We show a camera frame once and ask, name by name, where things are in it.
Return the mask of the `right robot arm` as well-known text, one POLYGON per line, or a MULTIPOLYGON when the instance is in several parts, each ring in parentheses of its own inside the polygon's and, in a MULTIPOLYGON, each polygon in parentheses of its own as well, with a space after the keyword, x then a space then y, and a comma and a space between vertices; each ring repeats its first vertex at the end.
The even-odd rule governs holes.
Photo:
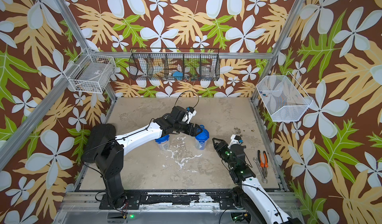
POLYGON ((255 173, 246 162, 245 146, 239 136, 233 135, 231 142, 213 138, 213 147, 221 160, 228 165, 234 184, 233 202, 245 209, 252 224, 300 224, 282 210, 262 187, 255 173))

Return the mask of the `metal wrench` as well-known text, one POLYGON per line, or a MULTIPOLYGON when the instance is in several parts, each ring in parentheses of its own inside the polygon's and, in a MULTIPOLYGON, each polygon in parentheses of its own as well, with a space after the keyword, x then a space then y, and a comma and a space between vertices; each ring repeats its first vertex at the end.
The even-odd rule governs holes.
POLYGON ((260 165, 260 162, 259 162, 258 158, 253 158, 253 160, 255 161, 255 163, 256 163, 256 165, 257 165, 257 167, 259 169, 262 182, 267 184, 268 183, 268 180, 267 180, 267 171, 260 165))

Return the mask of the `clear jar blue lid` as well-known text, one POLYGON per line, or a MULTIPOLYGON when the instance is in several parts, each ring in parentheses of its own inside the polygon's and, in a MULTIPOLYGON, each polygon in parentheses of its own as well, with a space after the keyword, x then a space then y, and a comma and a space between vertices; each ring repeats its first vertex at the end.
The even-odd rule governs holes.
POLYGON ((168 150, 170 147, 170 135, 156 139, 155 142, 157 143, 160 150, 168 150))

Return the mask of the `blue object in basket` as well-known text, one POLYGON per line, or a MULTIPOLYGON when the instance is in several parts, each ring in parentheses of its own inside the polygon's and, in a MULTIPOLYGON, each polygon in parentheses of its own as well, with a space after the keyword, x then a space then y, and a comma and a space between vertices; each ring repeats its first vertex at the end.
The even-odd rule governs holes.
POLYGON ((174 72, 172 77, 175 78, 176 80, 183 80, 184 79, 183 73, 181 73, 179 71, 174 72))

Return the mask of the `orange handled pliers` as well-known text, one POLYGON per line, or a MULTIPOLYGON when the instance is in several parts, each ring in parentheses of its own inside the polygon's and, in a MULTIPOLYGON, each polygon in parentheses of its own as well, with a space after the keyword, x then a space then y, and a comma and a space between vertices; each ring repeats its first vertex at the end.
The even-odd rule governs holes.
POLYGON ((257 152, 258 161, 260 165, 260 171, 263 178, 267 178, 268 176, 268 157, 265 151, 258 150, 257 152))

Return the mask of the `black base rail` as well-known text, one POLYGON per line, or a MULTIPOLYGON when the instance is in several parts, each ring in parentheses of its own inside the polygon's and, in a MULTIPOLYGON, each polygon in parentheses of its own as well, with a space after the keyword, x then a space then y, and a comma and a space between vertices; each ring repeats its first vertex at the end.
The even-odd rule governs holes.
POLYGON ((253 207, 250 197, 240 188, 218 190, 211 192, 125 192, 122 197, 113 201, 106 193, 95 195, 100 202, 101 210, 130 211, 142 210, 148 206, 185 206, 198 207, 201 205, 215 206, 217 209, 233 209, 235 207, 253 207))

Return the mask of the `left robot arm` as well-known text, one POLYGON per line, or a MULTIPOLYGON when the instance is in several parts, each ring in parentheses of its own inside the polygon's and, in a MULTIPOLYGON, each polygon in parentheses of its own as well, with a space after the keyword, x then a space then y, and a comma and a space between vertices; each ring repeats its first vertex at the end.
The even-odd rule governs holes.
POLYGON ((197 136, 202 129, 191 122, 196 114, 194 107, 174 106, 170 113, 151 119, 148 125, 127 134, 117 135, 112 124, 100 124, 91 130, 81 161, 86 166, 96 165, 95 171, 105 185, 105 201, 111 208, 120 209, 127 204, 120 176, 124 157, 141 145, 165 136, 180 133, 197 136))

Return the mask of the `white mesh basket right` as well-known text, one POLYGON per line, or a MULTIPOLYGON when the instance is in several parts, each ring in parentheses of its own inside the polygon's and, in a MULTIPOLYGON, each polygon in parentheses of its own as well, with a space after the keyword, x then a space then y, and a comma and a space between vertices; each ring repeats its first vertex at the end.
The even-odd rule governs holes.
POLYGON ((313 103, 292 74, 265 76, 256 88, 274 122, 297 122, 313 103))

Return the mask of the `black tool case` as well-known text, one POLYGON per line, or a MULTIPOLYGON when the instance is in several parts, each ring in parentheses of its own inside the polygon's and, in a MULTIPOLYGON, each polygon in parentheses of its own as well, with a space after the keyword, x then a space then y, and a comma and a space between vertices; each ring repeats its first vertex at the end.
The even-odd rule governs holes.
POLYGON ((112 124, 99 124, 93 127, 88 139, 89 145, 100 145, 116 136, 116 128, 112 124))

